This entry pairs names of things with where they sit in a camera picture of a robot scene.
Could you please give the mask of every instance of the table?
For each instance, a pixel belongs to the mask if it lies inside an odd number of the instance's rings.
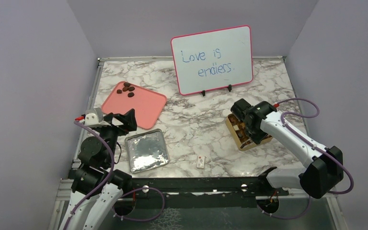
[[[164,133],[170,162],[162,167],[132,174],[136,178],[160,177],[240,177],[258,176],[271,166],[299,168],[302,164],[277,140],[241,152],[237,149],[225,118],[235,101],[244,98],[251,105],[260,101],[275,103],[295,97],[282,59],[253,60],[251,83],[201,94],[182,96],[178,92],[172,60],[106,61],[100,77],[94,107],[101,107],[120,81],[140,85],[167,96],[168,101],[156,125]],[[298,111],[297,103],[282,104],[281,110]],[[302,119],[287,118],[305,131]],[[147,130],[138,128],[128,136]],[[125,137],[118,139],[122,157],[115,166],[129,173]],[[196,168],[198,156],[205,156],[204,169]]]

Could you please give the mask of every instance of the whiteboard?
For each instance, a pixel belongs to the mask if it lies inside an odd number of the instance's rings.
[[[174,37],[171,47],[182,95],[253,80],[251,30],[247,25]]]

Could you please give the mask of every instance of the white marble surface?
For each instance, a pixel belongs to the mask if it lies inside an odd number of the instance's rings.
[[[238,99],[251,105],[260,101],[275,103],[294,97],[282,60],[253,61],[254,80],[228,90],[182,96],[178,92],[173,61],[107,61],[104,64],[95,107],[102,103],[120,81],[140,85],[167,96],[168,101],[156,125],[164,133],[170,162],[162,167],[132,174],[133,177],[235,177],[257,176],[271,166],[302,167],[301,163],[277,140],[239,151],[226,125],[225,117]],[[298,111],[296,103],[282,104],[281,109]],[[288,117],[305,131],[301,119]],[[138,128],[129,135],[147,130]],[[125,151],[125,137],[118,139],[122,157],[116,169],[130,173]],[[198,156],[205,156],[204,169],[196,168]]]

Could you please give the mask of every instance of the gray wall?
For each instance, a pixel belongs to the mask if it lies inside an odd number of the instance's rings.
[[[68,0],[100,57],[171,56],[170,39],[248,24],[253,55],[287,55],[318,0]]]
[[[0,230],[48,227],[95,70],[65,0],[0,0]]]
[[[339,198],[349,228],[368,229],[368,1],[320,0],[286,67],[297,95],[321,108],[308,120],[311,135],[340,147],[355,178],[353,192]]]

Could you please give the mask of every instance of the brown box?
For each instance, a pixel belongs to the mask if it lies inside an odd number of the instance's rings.
[[[236,146],[240,151],[246,151],[256,146],[263,145],[273,139],[272,136],[268,135],[265,139],[262,140],[262,142],[260,142],[260,144],[256,145],[252,140],[249,139],[249,137],[246,136],[244,130],[245,123],[240,122],[233,114],[229,114],[226,117],[225,124],[228,127],[230,134],[232,134]]]

